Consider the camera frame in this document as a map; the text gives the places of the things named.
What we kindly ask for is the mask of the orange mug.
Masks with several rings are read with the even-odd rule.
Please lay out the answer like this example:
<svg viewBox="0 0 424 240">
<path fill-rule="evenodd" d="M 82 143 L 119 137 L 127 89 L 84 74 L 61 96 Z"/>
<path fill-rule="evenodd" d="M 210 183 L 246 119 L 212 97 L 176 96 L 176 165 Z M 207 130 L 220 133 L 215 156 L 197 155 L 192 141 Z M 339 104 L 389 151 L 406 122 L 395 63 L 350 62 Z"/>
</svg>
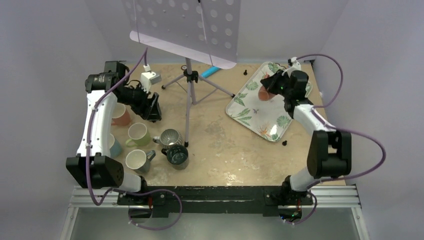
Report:
<svg viewBox="0 0 424 240">
<path fill-rule="evenodd" d="M 260 101 L 265 102 L 265 101 L 269 101 L 269 100 L 273 99 L 276 95 L 275 95 L 275 94 L 272 94 L 272 93 L 270 93 L 270 92 L 268 92 L 268 91 L 265 89 L 265 87 L 262 85 L 262 86 L 260 87 L 259 91 L 258 91 L 257 96 L 258 96 L 258 99 L 259 99 Z"/>
</svg>

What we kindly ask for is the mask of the light green mug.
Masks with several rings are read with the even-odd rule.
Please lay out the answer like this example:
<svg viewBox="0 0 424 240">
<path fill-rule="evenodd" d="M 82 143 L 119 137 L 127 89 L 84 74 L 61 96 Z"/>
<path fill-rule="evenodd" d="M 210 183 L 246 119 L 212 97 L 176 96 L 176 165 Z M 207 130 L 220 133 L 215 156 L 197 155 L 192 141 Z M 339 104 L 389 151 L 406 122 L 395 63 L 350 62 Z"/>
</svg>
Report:
<svg viewBox="0 0 424 240">
<path fill-rule="evenodd" d="M 125 146 L 129 148 L 147 146 L 152 141 L 147 126 L 141 122 L 132 124 L 127 133 L 129 139 L 125 141 Z"/>
</svg>

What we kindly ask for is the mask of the grey ribbed mug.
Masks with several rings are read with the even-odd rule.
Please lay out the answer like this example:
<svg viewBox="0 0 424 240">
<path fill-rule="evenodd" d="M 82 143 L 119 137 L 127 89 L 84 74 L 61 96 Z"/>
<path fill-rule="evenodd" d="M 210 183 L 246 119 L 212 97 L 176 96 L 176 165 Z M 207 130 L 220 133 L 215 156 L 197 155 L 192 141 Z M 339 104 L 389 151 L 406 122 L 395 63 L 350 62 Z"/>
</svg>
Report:
<svg viewBox="0 0 424 240">
<path fill-rule="evenodd" d="M 169 149 L 174 145 L 183 143 L 182 135 L 175 129 L 166 129 L 160 136 L 154 136 L 152 141 L 158 144 L 162 149 Z"/>
</svg>

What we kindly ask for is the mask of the salmon pink mug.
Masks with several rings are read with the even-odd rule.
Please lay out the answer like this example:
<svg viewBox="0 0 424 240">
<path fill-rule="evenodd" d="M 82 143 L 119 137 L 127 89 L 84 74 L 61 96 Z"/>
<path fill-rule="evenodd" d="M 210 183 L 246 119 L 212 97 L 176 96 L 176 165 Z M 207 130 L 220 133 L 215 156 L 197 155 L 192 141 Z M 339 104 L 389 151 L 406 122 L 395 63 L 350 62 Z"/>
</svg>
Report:
<svg viewBox="0 0 424 240">
<path fill-rule="evenodd" d="M 127 107 L 122 103 L 117 103 L 112 114 L 112 126 L 128 126 L 131 123 L 131 117 Z"/>
</svg>

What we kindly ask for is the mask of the dark teal mug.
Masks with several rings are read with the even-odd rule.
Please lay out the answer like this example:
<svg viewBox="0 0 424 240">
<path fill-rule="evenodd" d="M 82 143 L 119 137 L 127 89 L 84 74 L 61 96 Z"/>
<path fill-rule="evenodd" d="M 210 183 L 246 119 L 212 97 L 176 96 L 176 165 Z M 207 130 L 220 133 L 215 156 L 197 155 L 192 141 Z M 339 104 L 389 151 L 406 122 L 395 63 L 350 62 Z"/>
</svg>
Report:
<svg viewBox="0 0 424 240">
<path fill-rule="evenodd" d="M 137 174 L 146 174 L 150 171 L 151 161 L 155 156 L 155 150 L 145 152 L 141 149 L 135 149 L 127 154 L 125 165 Z"/>
</svg>

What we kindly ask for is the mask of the light blue faceted mug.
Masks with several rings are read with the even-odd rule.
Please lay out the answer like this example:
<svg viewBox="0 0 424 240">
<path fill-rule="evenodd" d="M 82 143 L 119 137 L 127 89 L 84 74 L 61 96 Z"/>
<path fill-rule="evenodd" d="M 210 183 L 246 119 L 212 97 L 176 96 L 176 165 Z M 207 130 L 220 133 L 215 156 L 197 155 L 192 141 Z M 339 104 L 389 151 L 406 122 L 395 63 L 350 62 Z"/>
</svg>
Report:
<svg viewBox="0 0 424 240">
<path fill-rule="evenodd" d="M 114 135 L 111 133 L 108 136 L 108 147 L 110 151 L 110 157 L 112 159 L 118 157 L 123 151 L 121 144 L 116 140 Z"/>
</svg>

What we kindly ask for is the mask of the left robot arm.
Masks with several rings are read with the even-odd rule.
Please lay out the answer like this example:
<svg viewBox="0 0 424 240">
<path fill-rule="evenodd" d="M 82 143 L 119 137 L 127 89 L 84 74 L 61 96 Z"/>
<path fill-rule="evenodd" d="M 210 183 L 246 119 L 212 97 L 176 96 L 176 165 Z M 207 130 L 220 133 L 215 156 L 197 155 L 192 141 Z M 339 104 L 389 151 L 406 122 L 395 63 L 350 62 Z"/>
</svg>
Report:
<svg viewBox="0 0 424 240">
<path fill-rule="evenodd" d="M 87 113 L 84 131 L 75 156 L 66 159 L 66 169 L 84 189 L 114 188 L 130 192 L 138 205 L 146 203 L 149 191 L 144 179 L 126 173 L 124 166 L 111 156 L 109 136 L 113 113 L 118 103 L 129 106 L 142 119 L 157 122 L 162 119 L 158 93 L 151 93 L 151 80 L 158 75 L 144 65 L 135 86 L 129 84 L 131 70 L 119 61 L 107 61 L 104 71 L 90 74 L 85 80 Z"/>
</svg>

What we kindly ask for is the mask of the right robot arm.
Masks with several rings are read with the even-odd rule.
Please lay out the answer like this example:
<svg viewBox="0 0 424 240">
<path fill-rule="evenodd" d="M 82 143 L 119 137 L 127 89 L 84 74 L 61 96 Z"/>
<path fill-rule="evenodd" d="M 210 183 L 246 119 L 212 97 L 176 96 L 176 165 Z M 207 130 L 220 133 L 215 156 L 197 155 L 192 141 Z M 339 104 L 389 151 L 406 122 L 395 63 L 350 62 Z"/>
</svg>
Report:
<svg viewBox="0 0 424 240">
<path fill-rule="evenodd" d="M 274 199 L 288 204 L 306 196 L 307 191 L 320 181 L 347 176 L 352 170 L 352 135 L 337 130 L 316 111 L 306 97 L 308 81 L 309 76 L 301 70 L 291 73 L 278 70 L 260 81 L 267 93 L 283 97 L 285 111 L 311 135 L 306 167 L 287 176 L 280 193 L 273 195 Z"/>
</svg>

